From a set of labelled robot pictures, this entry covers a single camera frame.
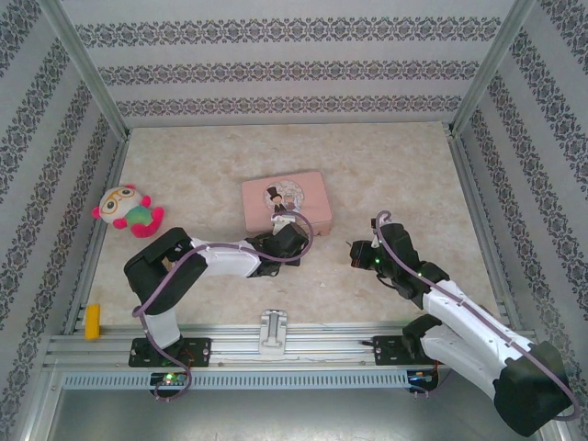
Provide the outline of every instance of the white bracket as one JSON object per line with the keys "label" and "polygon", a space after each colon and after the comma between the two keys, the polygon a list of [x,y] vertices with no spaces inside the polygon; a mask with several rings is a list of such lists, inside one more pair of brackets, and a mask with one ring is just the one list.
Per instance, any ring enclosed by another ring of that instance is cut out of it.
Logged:
{"label": "white bracket", "polygon": [[274,230],[272,231],[272,234],[276,235],[289,223],[296,222],[296,218],[290,215],[276,216],[272,221],[274,222]]}
{"label": "white bracket", "polygon": [[285,311],[265,310],[261,316],[259,330],[259,354],[282,356],[286,347],[286,326],[288,316]]}

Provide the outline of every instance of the pink plush toy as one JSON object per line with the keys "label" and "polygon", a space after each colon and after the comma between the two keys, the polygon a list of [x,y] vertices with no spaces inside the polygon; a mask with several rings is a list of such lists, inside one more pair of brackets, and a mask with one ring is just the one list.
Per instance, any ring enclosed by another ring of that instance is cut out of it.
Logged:
{"label": "pink plush toy", "polygon": [[151,198],[142,196],[135,186],[111,188],[94,207],[92,215],[123,230],[130,227],[135,237],[149,237],[154,234],[164,219],[161,207],[150,209]]}

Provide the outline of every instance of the pink box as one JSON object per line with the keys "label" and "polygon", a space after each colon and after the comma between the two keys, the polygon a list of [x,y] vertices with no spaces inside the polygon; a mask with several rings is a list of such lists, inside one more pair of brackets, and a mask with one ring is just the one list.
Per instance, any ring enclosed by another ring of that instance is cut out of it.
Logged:
{"label": "pink box", "polygon": [[333,214],[321,172],[243,182],[242,192],[248,232],[271,231],[271,215],[282,210],[294,210],[306,216],[314,235],[324,236],[331,230]]}

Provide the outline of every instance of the wall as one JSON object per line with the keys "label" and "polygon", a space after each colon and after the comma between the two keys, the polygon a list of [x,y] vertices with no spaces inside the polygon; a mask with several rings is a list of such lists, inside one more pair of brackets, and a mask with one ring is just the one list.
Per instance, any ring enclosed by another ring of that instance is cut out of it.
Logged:
{"label": "wall", "polygon": [[513,0],[64,0],[130,127],[451,121]]}
{"label": "wall", "polygon": [[73,299],[118,140],[32,0],[0,0],[0,440]]}
{"label": "wall", "polygon": [[561,351],[583,401],[577,439],[588,439],[586,23],[582,2],[537,2],[462,133],[523,326]]}

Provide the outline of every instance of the toy's head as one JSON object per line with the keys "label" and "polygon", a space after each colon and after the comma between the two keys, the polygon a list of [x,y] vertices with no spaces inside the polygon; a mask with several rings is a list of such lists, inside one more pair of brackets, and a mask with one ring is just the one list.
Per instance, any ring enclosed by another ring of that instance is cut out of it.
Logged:
{"label": "toy's head", "polygon": [[134,186],[114,187],[100,199],[100,205],[94,207],[92,215],[96,219],[102,219],[112,223],[116,219],[124,218],[125,215],[141,205],[142,195],[135,190]]}

